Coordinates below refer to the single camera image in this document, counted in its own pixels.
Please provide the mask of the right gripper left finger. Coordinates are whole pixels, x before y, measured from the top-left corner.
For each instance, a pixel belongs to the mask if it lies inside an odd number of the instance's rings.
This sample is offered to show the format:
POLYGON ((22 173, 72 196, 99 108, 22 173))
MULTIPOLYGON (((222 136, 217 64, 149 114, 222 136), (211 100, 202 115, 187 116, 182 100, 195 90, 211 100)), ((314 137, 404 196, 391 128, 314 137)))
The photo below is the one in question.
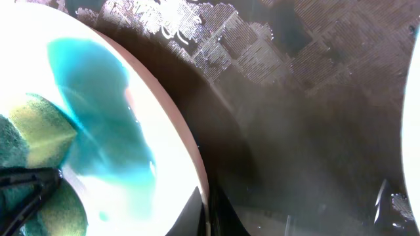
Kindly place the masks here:
POLYGON ((201 194, 196 187, 178 216, 175 224, 165 236, 206 236, 205 209, 201 194))

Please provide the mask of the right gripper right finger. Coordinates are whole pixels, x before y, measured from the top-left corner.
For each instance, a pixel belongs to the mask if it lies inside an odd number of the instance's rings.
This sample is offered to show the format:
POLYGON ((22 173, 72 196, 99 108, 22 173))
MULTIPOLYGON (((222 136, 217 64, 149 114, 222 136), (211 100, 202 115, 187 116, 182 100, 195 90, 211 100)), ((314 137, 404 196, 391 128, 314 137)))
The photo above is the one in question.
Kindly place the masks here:
POLYGON ((250 236, 221 187, 209 187, 211 236, 250 236))

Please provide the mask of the white plate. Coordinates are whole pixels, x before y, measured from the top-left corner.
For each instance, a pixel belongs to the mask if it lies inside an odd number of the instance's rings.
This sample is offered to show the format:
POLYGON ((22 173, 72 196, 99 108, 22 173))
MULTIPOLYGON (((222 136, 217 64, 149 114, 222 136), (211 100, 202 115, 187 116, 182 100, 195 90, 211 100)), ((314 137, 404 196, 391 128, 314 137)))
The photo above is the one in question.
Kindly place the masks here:
POLYGON ((158 80, 116 42, 37 3, 1 3, 1 101, 33 93, 77 134, 61 170, 86 235, 166 235, 198 187, 210 234, 203 161, 158 80))
POLYGON ((419 225, 419 33, 415 34, 405 87, 401 145, 404 181, 414 221, 419 225))

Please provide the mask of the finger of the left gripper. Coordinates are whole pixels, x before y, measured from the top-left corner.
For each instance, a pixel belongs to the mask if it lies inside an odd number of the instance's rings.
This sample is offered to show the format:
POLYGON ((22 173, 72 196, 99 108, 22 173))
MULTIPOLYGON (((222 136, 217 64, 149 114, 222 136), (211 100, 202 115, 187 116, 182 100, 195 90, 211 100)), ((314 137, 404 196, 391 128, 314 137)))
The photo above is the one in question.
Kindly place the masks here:
POLYGON ((13 236, 60 187, 57 168, 1 169, 1 236, 13 236))

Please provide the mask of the green yellow sponge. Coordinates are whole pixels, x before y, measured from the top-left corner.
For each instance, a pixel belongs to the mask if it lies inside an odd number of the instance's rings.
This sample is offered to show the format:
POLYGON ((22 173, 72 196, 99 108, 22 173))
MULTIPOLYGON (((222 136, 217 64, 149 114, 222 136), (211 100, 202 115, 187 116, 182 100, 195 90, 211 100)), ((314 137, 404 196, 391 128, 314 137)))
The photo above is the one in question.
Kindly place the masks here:
MULTIPOLYGON (((1 169, 57 168, 76 130, 64 114, 40 95, 22 93, 1 101, 1 169)), ((62 173, 60 187, 15 235, 85 236, 87 217, 62 173)))

